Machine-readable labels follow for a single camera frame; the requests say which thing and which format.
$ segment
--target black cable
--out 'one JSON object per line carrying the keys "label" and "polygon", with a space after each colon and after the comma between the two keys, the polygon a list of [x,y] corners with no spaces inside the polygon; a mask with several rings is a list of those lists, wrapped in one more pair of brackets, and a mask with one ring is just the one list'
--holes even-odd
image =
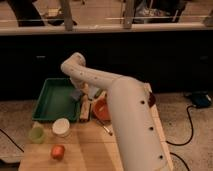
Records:
{"label": "black cable", "polygon": [[0,131],[19,149],[19,150],[21,150],[22,152],[24,152],[24,150],[21,148],[21,147],[19,147],[18,146],[18,144],[16,144],[16,142],[15,141],[13,141],[13,139],[12,138],[10,138],[10,136],[6,133],[6,132],[4,132],[2,129],[0,129]]}
{"label": "black cable", "polygon": [[170,141],[166,141],[168,144],[174,145],[174,146],[184,146],[184,145],[186,145],[186,144],[191,142],[191,140],[192,140],[192,138],[194,136],[194,127],[193,127],[193,123],[192,123],[192,118],[191,118],[190,113],[189,113],[189,109],[192,108],[192,107],[194,108],[195,106],[194,105],[189,105],[186,108],[188,119],[189,119],[189,123],[190,123],[190,126],[191,126],[191,136],[190,136],[190,138],[186,142],[180,143],[180,144],[176,144],[176,143],[172,143]]}
{"label": "black cable", "polygon": [[175,154],[173,152],[170,152],[170,154],[173,155],[173,156],[175,156],[175,157],[177,157],[178,159],[180,159],[182,161],[182,163],[184,164],[184,166],[186,167],[186,169],[188,171],[190,171],[189,166],[187,165],[187,163],[179,155],[177,155],[177,154]]}

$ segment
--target small bowl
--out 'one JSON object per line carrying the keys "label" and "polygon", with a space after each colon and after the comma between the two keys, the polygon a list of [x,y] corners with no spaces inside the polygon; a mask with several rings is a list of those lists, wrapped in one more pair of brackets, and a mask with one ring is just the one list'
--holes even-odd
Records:
{"label": "small bowl", "polygon": [[45,133],[42,127],[33,127],[28,134],[30,141],[36,144],[41,144],[44,142]]}
{"label": "small bowl", "polygon": [[94,104],[92,111],[98,119],[103,121],[110,121],[110,115],[105,98],[99,99]]}
{"label": "small bowl", "polygon": [[57,119],[52,125],[52,131],[59,137],[66,137],[70,133],[70,123],[66,118]]}

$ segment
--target red tomato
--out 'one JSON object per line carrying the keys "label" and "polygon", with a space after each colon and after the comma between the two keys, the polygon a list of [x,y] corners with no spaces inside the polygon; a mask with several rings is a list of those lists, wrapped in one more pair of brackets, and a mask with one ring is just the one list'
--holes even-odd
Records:
{"label": "red tomato", "polygon": [[64,157],[65,148],[63,145],[54,145],[51,149],[51,157],[53,159],[61,160]]}

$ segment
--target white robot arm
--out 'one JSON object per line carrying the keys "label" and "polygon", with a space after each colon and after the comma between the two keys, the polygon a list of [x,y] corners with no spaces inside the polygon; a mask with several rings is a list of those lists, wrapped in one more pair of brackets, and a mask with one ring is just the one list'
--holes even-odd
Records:
{"label": "white robot arm", "polygon": [[121,161],[125,171],[169,171],[169,165],[151,116],[149,91],[132,77],[86,68],[80,53],[74,53],[61,65],[76,88],[83,83],[107,91]]}

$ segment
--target green tray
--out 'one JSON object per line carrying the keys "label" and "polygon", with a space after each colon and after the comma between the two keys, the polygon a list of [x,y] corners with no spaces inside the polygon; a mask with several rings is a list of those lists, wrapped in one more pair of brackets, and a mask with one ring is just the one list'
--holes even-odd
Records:
{"label": "green tray", "polygon": [[67,118],[76,122],[80,115],[80,101],[76,102],[70,96],[74,89],[68,78],[46,79],[33,113],[33,120],[51,122],[58,118]]}

